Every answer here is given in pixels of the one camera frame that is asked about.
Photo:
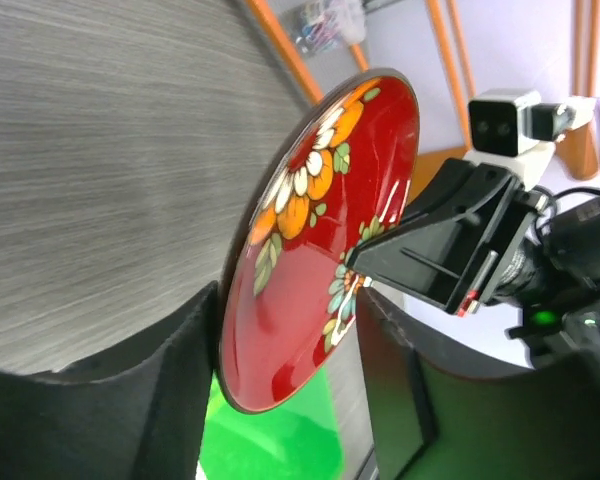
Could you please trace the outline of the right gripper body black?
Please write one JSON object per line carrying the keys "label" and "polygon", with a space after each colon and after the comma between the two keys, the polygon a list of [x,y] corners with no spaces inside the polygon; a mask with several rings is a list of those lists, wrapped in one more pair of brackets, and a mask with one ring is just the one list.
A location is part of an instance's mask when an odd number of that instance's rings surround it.
{"label": "right gripper body black", "polygon": [[506,168],[447,159],[409,205],[409,294],[456,315],[486,301],[548,206]]}

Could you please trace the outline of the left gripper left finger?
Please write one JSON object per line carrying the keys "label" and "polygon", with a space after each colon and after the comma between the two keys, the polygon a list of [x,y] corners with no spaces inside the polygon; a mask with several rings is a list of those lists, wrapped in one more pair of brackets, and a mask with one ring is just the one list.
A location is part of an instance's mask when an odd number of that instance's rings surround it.
{"label": "left gripper left finger", "polygon": [[0,370],[0,479],[192,479],[217,285],[58,372]]}

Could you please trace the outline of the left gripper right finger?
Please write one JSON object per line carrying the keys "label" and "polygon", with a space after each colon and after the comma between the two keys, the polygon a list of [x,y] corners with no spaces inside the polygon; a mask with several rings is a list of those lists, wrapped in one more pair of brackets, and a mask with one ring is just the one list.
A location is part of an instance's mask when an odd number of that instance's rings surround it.
{"label": "left gripper right finger", "polygon": [[600,346],[527,370],[357,298],[383,479],[600,479]]}

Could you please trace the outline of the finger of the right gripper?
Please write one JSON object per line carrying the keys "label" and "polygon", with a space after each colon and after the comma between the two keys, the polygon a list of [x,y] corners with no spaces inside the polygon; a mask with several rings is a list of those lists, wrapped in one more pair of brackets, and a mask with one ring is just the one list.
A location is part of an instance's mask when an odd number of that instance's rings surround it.
{"label": "finger of the right gripper", "polygon": [[485,209],[442,208],[363,242],[352,270],[422,300],[465,300],[485,280]]}

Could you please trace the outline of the red floral plate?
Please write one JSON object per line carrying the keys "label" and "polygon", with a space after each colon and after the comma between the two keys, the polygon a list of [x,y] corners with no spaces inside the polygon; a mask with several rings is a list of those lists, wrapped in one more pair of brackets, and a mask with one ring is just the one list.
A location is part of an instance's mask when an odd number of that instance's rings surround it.
{"label": "red floral plate", "polygon": [[217,376],[256,414],[295,395],[354,324],[371,277],[354,249],[406,206],[420,117],[407,78],[357,74],[327,94],[274,155],[236,229],[220,281]]}

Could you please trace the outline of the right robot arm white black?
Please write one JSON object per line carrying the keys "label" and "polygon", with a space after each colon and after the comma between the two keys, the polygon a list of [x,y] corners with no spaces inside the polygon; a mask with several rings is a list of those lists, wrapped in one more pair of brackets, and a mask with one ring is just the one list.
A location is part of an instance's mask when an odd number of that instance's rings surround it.
{"label": "right robot arm white black", "polygon": [[600,347],[600,188],[587,193],[563,211],[506,168],[451,158],[346,265],[451,315],[515,306],[508,336],[542,367]]}

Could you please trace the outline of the orange wooden shelf rack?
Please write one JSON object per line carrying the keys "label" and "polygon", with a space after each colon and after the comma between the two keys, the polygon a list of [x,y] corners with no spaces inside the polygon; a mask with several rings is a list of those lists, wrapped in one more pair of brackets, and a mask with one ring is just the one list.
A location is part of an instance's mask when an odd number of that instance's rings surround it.
{"label": "orange wooden shelf rack", "polygon": [[383,158],[400,143],[417,148],[408,201],[421,194],[444,160],[473,150],[468,104],[491,89],[537,91],[549,103],[592,96],[571,78],[581,65],[584,38],[597,39],[600,1],[400,1],[364,19],[365,39],[304,57],[288,24],[301,8],[278,13],[268,1],[249,11],[311,104],[353,79],[407,80],[417,102],[417,129],[356,102],[337,121],[335,137],[353,135],[352,167]]}

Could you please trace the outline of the green cutting mat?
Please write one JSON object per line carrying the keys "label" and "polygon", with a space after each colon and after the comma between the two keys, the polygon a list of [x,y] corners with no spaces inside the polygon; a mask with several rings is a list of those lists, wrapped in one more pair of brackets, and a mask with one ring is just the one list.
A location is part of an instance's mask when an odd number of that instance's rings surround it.
{"label": "green cutting mat", "polygon": [[320,370],[295,396],[242,414],[212,381],[196,477],[210,480],[339,479],[345,454],[327,375]]}

